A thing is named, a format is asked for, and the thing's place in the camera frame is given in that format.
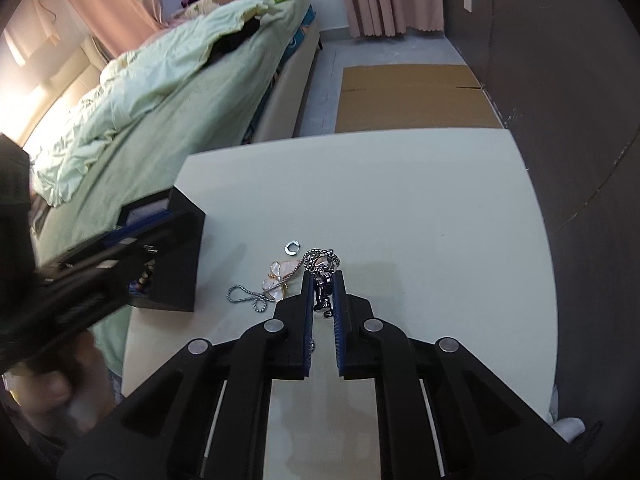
bed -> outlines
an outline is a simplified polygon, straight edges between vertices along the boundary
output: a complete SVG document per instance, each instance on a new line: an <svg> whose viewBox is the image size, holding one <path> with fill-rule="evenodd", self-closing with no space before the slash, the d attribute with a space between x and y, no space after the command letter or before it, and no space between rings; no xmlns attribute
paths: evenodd
<svg viewBox="0 0 640 480"><path fill-rule="evenodd" d="M191 153L292 136L319 32L308 0L279 5L285 16L265 14L258 31L237 50L200 70L115 136L71 199L50 209L36 240L40 262L113 228L123 204L172 186ZM282 64L287 45L295 41L299 45ZM247 65L241 73L238 62ZM256 117L260 102L264 106ZM121 309L94 327L97 344L117 374L128 311Z"/></svg>

brown cardboard sheet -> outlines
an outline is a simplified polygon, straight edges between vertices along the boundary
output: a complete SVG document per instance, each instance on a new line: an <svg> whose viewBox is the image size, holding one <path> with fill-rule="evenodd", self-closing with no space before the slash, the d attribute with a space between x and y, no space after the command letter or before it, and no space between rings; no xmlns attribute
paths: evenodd
<svg viewBox="0 0 640 480"><path fill-rule="evenodd" d="M443 127L502 127L468 67L404 64L344 69L337 133Z"/></svg>

white table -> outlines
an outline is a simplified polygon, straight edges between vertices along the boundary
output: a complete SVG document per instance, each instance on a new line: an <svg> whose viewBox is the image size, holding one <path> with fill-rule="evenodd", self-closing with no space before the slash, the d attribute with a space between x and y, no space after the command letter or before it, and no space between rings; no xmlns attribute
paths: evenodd
<svg viewBox="0 0 640 480"><path fill-rule="evenodd" d="M333 248L348 293L410 337L459 339L539 415L556 366L556 296L538 203L508 130L448 128L291 139L191 156L177 187L207 214L194 314L137 310L124 393L195 337L238 338L271 317L229 304L269 265ZM300 278L290 291L297 294ZM275 381L266 479L378 478L372 381L337 377L316 317L303 383Z"/></svg>

gray tile floor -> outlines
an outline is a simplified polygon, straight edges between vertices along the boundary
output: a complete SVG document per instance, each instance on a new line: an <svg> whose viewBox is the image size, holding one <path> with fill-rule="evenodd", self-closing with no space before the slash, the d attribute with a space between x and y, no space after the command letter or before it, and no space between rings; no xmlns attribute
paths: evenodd
<svg viewBox="0 0 640 480"><path fill-rule="evenodd" d="M316 56L298 135L334 133L345 67L401 63L465 64L443 36L407 34L398 38L325 42L324 50Z"/></svg>

light switch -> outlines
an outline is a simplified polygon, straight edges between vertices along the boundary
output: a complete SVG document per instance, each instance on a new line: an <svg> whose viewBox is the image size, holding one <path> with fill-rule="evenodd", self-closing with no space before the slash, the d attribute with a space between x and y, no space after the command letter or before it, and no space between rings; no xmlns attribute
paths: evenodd
<svg viewBox="0 0 640 480"><path fill-rule="evenodd" d="M465 10L468 10L469 12L473 12L471 9L472 2L473 0L464 0Z"/></svg>

